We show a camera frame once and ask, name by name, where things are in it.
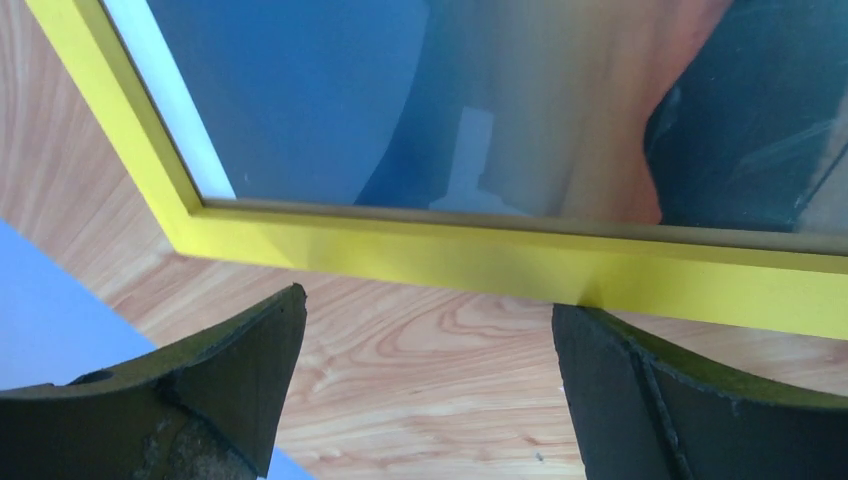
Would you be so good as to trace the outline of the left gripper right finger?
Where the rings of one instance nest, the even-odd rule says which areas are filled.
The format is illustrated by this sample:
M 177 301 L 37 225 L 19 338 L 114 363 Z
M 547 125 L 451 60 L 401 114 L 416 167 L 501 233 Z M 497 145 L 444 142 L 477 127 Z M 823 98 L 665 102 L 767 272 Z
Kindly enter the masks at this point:
M 847 400 L 753 375 L 606 311 L 552 334 L 590 479 L 843 479 Z

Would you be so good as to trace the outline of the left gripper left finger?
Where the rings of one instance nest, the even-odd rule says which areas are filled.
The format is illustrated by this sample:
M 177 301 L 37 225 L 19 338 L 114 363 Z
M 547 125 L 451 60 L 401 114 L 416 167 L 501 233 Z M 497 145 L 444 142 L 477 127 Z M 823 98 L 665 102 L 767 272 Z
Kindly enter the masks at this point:
M 259 479 L 301 350 L 299 284 L 66 385 L 1 394 L 5 479 Z

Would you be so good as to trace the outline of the yellow wooden picture frame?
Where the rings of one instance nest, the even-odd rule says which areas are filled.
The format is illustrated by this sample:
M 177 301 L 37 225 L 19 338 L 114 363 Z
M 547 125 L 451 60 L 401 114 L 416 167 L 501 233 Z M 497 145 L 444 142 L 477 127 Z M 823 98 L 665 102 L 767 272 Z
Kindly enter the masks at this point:
M 845 339 L 843 256 L 214 208 L 97 1 L 32 1 L 179 253 Z

